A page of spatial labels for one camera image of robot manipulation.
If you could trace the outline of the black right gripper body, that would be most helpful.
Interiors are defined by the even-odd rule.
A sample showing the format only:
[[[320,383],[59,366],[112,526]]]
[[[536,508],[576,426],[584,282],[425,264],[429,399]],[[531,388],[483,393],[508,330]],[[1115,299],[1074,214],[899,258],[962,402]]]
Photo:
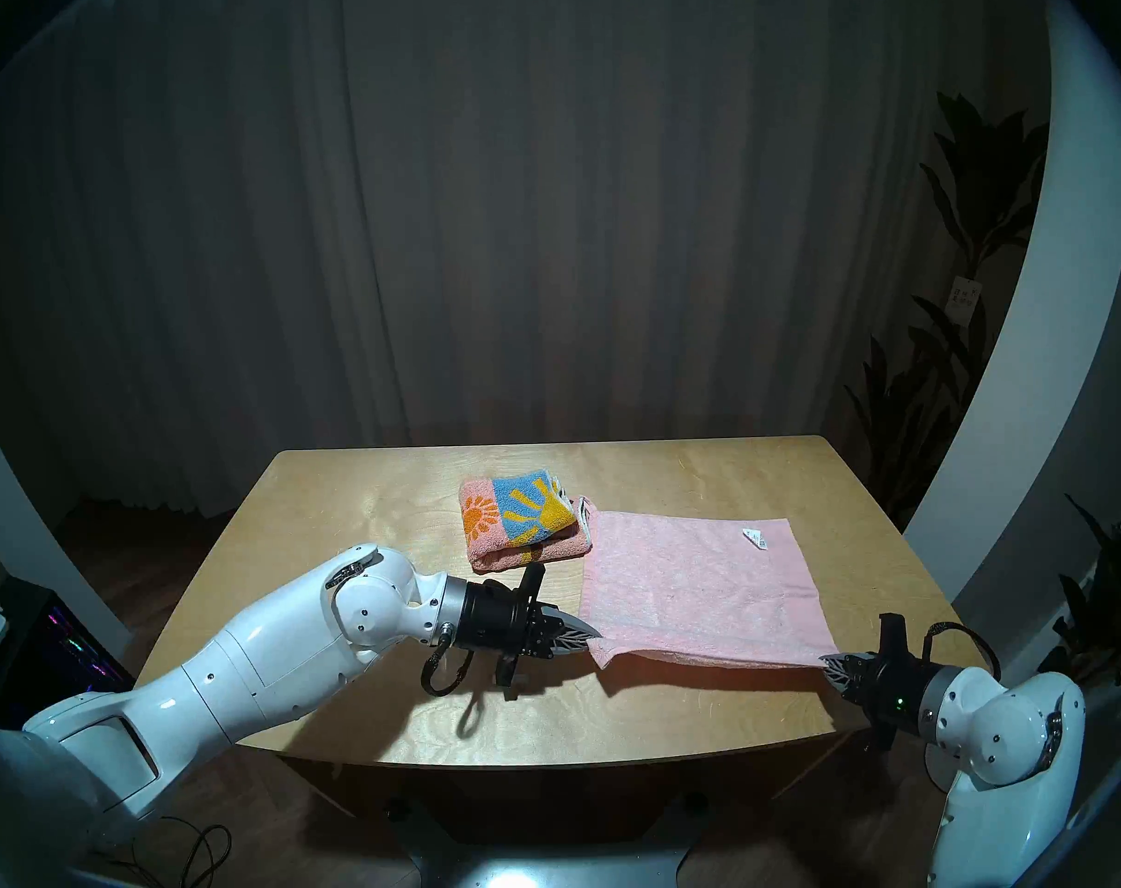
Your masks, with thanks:
[[[947,666],[932,660],[932,645],[943,623],[926,631],[921,655],[912,655],[904,616],[879,616],[878,650],[868,662],[859,704],[872,731],[877,751],[888,752],[895,737],[917,736],[925,744],[938,744],[938,707],[943,690],[936,679],[947,679]]]

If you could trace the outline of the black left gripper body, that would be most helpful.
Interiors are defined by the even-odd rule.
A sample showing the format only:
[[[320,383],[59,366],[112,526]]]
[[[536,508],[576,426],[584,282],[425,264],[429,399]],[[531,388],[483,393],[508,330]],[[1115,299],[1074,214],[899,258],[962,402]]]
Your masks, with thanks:
[[[456,646],[470,654],[495,656],[493,683],[499,690],[513,688],[520,658],[552,660],[559,651],[563,622],[548,616],[548,604],[538,599],[545,572],[543,564],[534,562],[517,588],[494,580],[467,583]]]

